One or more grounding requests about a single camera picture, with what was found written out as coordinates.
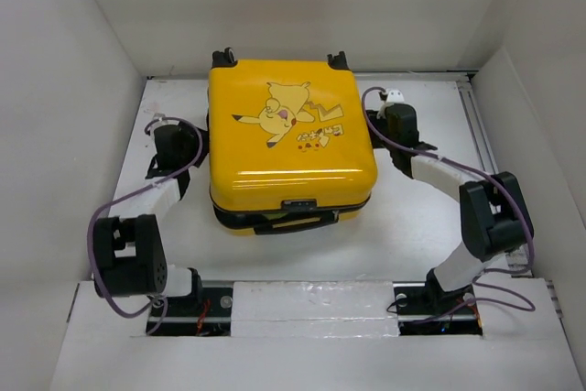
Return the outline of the yellow hard-shell suitcase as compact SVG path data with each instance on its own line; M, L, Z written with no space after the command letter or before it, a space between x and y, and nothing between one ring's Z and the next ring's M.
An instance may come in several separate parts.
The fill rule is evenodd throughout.
M245 60L222 49L208 79L210 198L224 228L294 233L370 200L374 149L343 52Z

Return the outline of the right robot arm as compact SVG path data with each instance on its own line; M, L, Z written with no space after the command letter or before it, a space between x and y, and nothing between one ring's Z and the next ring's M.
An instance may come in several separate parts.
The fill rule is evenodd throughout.
M422 291L406 298L408 306L425 313L444 313L496 257L534 237L520 185L509 172L490 175L440 157L433 145L420 140L417 113L408 104L388 104L367 114L373 145L389 152L396 169L459 204L461 243L430 269Z

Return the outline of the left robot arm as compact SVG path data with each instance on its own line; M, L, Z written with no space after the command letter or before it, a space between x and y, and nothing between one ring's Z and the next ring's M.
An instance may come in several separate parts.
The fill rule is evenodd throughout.
M209 152L207 132L178 117L160 116L144 133L155 153L140 188L98 208L88 225L94 288L115 310L115 298L164 295L169 274L159 221L183 200L190 170Z

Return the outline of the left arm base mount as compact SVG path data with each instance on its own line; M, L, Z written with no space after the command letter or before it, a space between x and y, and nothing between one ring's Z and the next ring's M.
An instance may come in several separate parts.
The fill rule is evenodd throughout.
M160 323L163 308L153 308L146 321L146 333L160 337L224 337L231 335L233 283L203 283L201 299L169 298L168 311Z

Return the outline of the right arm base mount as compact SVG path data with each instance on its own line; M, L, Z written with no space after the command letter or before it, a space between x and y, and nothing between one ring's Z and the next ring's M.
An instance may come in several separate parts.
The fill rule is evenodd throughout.
M448 294L432 293L423 283L393 285L394 300L386 312L397 318L400 336L482 336L482 324L468 286Z

